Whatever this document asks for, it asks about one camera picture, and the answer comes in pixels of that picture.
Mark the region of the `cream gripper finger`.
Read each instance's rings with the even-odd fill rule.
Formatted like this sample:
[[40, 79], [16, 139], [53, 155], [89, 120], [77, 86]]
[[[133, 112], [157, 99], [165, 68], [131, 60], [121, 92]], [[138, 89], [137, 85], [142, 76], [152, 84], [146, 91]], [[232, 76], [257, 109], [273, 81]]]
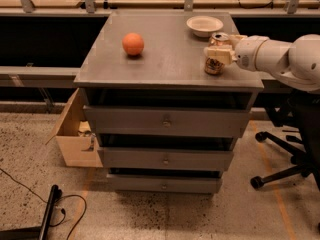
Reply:
[[237, 44], [245, 38], [247, 38], [247, 35], [238, 35], [238, 34], [229, 35], [229, 40], [233, 48], [236, 48]]
[[205, 47], [204, 54], [206, 57], [215, 59], [225, 65], [230, 65], [236, 61], [235, 51], [231, 45]]

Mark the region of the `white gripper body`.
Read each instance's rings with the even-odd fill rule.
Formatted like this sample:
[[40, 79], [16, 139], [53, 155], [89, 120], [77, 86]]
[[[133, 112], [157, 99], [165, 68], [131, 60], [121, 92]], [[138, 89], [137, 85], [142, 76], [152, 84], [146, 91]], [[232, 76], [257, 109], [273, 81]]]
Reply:
[[258, 71], [258, 52], [261, 46], [268, 40], [268, 37], [254, 35], [239, 41], [235, 47], [237, 65], [244, 70]]

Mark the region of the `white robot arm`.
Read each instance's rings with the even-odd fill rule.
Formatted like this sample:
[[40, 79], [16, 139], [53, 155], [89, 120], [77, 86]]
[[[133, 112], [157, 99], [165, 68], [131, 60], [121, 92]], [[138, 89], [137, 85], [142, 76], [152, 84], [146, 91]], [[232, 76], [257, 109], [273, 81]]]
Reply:
[[306, 92], [320, 90], [320, 36], [308, 34], [294, 42], [267, 36], [228, 35], [228, 44], [204, 49], [207, 58], [224, 65], [265, 72], [279, 82]]

